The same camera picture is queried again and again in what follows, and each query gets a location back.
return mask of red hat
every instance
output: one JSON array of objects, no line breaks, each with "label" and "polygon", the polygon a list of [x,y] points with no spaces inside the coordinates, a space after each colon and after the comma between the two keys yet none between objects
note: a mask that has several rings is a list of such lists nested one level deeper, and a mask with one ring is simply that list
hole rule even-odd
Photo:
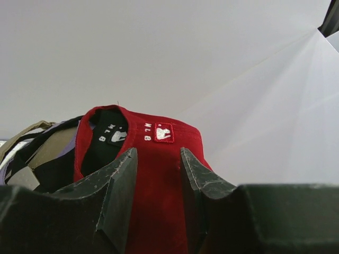
[{"label": "red hat", "polygon": [[200,132],[167,117],[135,113],[116,105],[95,107],[79,124],[74,181],[83,178],[81,167],[93,137],[90,118],[97,110],[119,110],[128,122],[128,135],[118,156],[132,147],[138,151],[126,254],[186,254],[180,149],[188,148],[210,168],[203,156]]}]

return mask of embroidered patch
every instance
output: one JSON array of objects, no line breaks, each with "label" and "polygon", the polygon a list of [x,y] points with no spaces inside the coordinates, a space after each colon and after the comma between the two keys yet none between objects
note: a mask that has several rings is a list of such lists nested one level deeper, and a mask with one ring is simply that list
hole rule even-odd
[{"label": "embroidered patch", "polygon": [[163,143],[174,143],[173,126],[170,123],[156,123],[154,141]]}]

